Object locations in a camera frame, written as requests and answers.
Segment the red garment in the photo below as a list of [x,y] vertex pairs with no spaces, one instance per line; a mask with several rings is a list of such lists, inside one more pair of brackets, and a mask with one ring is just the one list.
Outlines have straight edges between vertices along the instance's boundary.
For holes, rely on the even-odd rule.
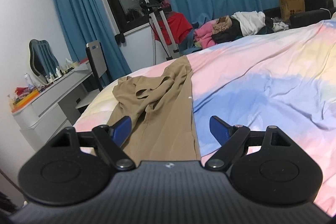
[[[193,26],[189,23],[186,17],[179,12],[171,12],[167,18],[167,23],[173,35],[176,44],[181,44],[187,35],[193,30]],[[162,20],[158,20],[158,24],[162,31],[164,40],[168,46],[171,45],[168,32]]]

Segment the black garment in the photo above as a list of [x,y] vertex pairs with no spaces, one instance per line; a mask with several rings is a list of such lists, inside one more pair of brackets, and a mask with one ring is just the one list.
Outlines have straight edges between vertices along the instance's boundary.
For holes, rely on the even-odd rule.
[[234,18],[231,18],[232,26],[225,31],[213,34],[211,37],[216,44],[235,41],[238,38],[242,38],[242,30],[240,28],[240,22]]

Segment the white garment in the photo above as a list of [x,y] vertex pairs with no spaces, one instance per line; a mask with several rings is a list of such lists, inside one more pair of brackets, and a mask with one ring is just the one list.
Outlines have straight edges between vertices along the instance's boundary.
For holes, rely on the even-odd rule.
[[263,27],[265,27],[265,14],[262,11],[251,12],[235,12],[232,19],[236,19],[240,23],[240,29],[243,36],[256,35]]

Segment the white spray bottle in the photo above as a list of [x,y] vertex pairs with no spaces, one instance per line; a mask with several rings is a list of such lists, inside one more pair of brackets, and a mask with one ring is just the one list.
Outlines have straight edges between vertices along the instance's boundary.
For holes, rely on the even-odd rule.
[[30,90],[32,90],[35,87],[35,84],[32,81],[31,76],[28,73],[25,73],[25,81]]

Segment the black sofa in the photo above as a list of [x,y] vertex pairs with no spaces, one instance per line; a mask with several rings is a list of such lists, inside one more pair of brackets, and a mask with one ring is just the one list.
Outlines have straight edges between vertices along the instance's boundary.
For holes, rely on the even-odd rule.
[[264,10],[268,20],[273,21],[274,32],[283,29],[294,29],[316,24],[322,20],[329,20],[335,13],[333,0],[305,0],[305,12],[292,15],[283,21],[280,13],[280,3],[277,7]]

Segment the pastel tie-dye bed duvet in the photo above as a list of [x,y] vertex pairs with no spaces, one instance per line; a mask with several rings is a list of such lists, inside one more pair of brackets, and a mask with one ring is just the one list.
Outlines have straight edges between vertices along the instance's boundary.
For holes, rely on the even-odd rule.
[[254,131],[282,129],[323,172],[315,199],[335,215],[335,21],[254,35],[189,54],[195,129],[206,162],[215,115]]

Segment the black and white chair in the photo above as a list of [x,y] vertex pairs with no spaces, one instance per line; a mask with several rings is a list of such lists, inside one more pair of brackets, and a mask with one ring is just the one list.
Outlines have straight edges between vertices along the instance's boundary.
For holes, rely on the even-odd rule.
[[87,43],[85,50],[87,53],[93,78],[96,81],[98,89],[89,92],[83,99],[81,99],[81,101],[76,106],[76,109],[78,110],[86,108],[98,96],[98,94],[104,89],[103,85],[100,82],[100,78],[105,73],[109,74],[101,43],[98,41]]

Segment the pink garment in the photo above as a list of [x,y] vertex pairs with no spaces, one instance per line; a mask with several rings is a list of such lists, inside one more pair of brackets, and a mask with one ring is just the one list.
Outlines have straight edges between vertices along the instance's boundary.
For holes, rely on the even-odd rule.
[[194,42],[196,47],[206,49],[215,45],[212,35],[216,23],[216,20],[211,20],[194,31]]

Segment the white vanity desk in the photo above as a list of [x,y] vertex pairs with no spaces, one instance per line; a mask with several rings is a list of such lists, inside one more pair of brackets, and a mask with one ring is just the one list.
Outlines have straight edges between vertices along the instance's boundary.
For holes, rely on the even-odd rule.
[[92,76],[88,62],[63,76],[21,110],[13,113],[20,132],[34,151],[38,151],[64,127],[78,120],[76,106],[87,96],[83,82]]

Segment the brown lace garment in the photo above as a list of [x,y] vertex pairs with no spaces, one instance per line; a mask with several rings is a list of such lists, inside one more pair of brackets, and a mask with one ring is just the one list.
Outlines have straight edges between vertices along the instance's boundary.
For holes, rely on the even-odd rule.
[[218,34],[219,32],[224,32],[232,27],[232,20],[230,16],[226,15],[219,18],[213,25],[213,34]]

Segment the wavy vanity mirror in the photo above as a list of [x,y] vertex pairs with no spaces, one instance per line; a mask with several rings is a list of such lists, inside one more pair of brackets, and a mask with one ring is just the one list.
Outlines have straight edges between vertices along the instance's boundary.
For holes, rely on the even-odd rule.
[[50,75],[56,75],[59,68],[58,60],[52,53],[49,42],[46,40],[32,39],[29,42],[30,68],[33,74],[43,83],[47,83]]

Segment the silver tripod with phone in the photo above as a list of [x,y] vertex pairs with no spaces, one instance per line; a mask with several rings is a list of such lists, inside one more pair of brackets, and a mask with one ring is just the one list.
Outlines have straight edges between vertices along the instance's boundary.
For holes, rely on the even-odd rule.
[[138,4],[146,15],[151,28],[153,64],[157,63],[156,42],[160,42],[163,47],[167,61],[179,58],[181,54],[163,10],[163,1],[138,0]]

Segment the orange tray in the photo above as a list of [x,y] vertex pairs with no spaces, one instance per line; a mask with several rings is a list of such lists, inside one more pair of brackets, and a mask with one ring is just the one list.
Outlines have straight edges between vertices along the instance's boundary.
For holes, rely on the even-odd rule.
[[33,90],[31,93],[23,97],[22,99],[17,99],[12,103],[11,112],[14,113],[18,110],[21,110],[23,107],[25,107],[28,103],[30,103],[34,98],[36,98],[39,95],[39,92],[37,90]]

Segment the tan t-shirt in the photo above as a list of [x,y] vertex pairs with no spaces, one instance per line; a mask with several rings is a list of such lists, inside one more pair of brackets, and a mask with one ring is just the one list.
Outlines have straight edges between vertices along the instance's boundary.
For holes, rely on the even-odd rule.
[[158,77],[123,77],[113,89],[117,100],[108,125],[131,118],[123,151],[141,161],[200,160],[192,100],[193,70],[183,56]]

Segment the brown paper bag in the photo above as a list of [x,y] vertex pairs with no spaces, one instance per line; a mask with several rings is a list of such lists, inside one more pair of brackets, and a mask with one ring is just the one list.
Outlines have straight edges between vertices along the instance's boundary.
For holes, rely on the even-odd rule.
[[305,12],[305,0],[279,0],[280,13],[283,21],[301,12]]

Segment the left blue curtain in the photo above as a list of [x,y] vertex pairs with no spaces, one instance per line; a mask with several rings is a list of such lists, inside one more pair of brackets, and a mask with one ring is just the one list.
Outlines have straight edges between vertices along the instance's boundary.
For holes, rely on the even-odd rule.
[[86,44],[98,41],[112,79],[131,73],[114,38],[102,0],[54,0],[54,4],[72,60],[84,59]]

